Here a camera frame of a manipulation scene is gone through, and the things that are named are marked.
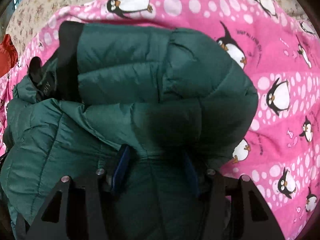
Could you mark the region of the dark green quilted jacket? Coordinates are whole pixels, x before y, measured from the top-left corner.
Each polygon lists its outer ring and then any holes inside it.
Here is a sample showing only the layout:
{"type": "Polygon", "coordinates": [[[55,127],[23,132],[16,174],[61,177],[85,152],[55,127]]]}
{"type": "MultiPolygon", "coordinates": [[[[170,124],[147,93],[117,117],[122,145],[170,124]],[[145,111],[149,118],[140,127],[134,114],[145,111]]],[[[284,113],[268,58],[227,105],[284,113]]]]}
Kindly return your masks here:
{"type": "Polygon", "coordinates": [[[200,239],[206,171],[231,159],[257,111],[250,78],[191,29],[63,22],[59,38],[7,105],[1,199],[12,227],[32,223],[63,176],[110,176],[127,145],[120,192],[105,184],[101,199],[108,236],[200,239]]]}

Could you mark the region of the pink penguin blanket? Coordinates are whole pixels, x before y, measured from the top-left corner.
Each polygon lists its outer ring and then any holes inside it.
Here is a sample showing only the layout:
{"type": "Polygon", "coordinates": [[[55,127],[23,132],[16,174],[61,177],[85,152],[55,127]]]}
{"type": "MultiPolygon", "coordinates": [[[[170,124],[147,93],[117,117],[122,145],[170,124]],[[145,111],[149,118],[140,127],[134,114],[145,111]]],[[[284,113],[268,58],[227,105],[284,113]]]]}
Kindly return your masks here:
{"type": "MultiPolygon", "coordinates": [[[[1,168],[13,89],[31,63],[42,67],[59,46],[63,22],[199,31],[242,68],[258,94],[255,116],[231,159],[213,169],[248,175],[274,214],[284,239],[295,239],[319,208],[319,37],[275,0],[93,0],[58,10],[1,81],[1,168]]],[[[1,199],[3,239],[25,239],[1,199]]]]}

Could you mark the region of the red heart-shaped ruffled pillow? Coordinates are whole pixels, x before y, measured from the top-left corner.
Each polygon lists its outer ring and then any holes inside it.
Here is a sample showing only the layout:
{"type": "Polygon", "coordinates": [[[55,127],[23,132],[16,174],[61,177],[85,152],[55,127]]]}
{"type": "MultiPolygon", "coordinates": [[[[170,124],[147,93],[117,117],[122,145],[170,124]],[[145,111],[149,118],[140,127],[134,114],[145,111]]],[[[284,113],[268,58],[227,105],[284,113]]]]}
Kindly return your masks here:
{"type": "Polygon", "coordinates": [[[11,70],[18,62],[18,52],[9,34],[5,34],[0,44],[0,77],[11,70]]]}

